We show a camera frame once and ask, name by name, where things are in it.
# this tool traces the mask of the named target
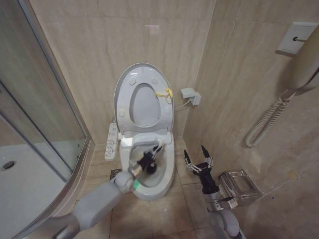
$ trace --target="toilet lid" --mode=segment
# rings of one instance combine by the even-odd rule
[[[126,132],[167,133],[173,124],[173,99],[167,95],[169,82],[155,66],[138,63],[119,78],[114,94],[115,119]]]

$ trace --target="power cord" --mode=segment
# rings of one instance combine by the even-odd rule
[[[292,97],[296,94],[293,92],[288,98],[281,99],[282,96],[287,92],[286,90],[280,97],[279,100],[274,102],[270,108],[264,113],[264,115],[258,120],[255,126],[248,132],[246,136],[245,143],[248,147],[256,146],[263,137],[268,133],[271,127],[274,125],[276,120],[280,117],[280,115],[284,112],[284,110],[288,107]],[[251,141],[252,136],[256,133],[256,131],[263,126],[261,132],[256,136],[256,138]]]
[[[188,101],[186,103],[182,104],[181,106],[175,107],[175,110],[177,110],[183,106],[186,106],[189,102],[190,102],[190,98],[188,99]]]

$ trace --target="robotic arm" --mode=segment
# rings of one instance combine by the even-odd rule
[[[202,192],[207,204],[209,223],[220,239],[245,239],[244,234],[239,228],[238,220],[231,211],[238,206],[238,203],[234,198],[222,197],[219,187],[210,175],[214,159],[203,145],[201,148],[205,157],[203,163],[198,165],[192,164],[186,150],[184,150],[184,156],[186,168],[197,175],[202,183]]]
[[[155,160],[161,149],[162,141],[144,152],[143,158],[130,166],[127,171],[119,172],[110,182],[101,184],[82,197],[73,212],[40,222],[35,225],[36,229],[32,234],[24,238],[72,239],[80,231],[93,227],[118,204],[126,192],[130,191],[134,180],[142,172],[154,171]]]

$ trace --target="power plug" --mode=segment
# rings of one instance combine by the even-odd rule
[[[184,88],[181,89],[181,94],[183,98],[190,98],[191,103],[193,106],[199,105],[200,102],[200,94],[196,92],[193,88]]]
[[[193,104],[193,106],[197,106],[197,105],[199,105],[200,98],[201,98],[200,94],[198,92],[196,92],[196,96],[191,97],[190,102]]]

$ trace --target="stainless steel tissue box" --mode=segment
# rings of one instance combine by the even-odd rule
[[[247,206],[262,194],[243,170],[225,171],[219,176],[225,196],[236,198],[239,206]]]

